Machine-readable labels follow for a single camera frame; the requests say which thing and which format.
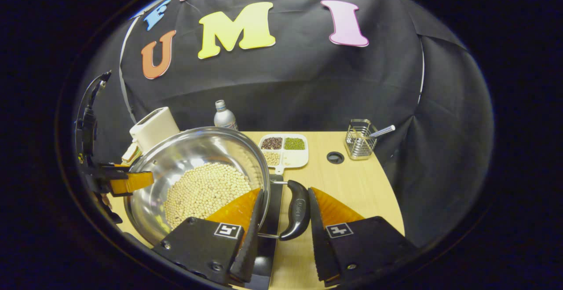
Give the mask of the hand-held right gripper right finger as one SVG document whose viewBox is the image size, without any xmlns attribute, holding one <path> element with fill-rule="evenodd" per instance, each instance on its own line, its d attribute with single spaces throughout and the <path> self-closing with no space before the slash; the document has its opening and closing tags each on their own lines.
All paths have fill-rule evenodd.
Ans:
<svg viewBox="0 0 563 290">
<path fill-rule="evenodd" d="M 308 194 L 316 271 L 325 286 L 382 277 L 417 254 L 418 248 L 383 217 L 361 216 L 315 187 Z"/>
</svg>

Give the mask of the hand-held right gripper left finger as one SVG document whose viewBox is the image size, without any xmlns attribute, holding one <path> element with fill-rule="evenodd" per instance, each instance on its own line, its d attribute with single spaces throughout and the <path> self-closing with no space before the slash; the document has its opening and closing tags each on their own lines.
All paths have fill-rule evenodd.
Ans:
<svg viewBox="0 0 563 290">
<path fill-rule="evenodd" d="M 263 190 L 243 194 L 209 219 L 189 217 L 153 251 L 211 282 L 228 286 L 251 280 L 258 249 Z"/>
</svg>

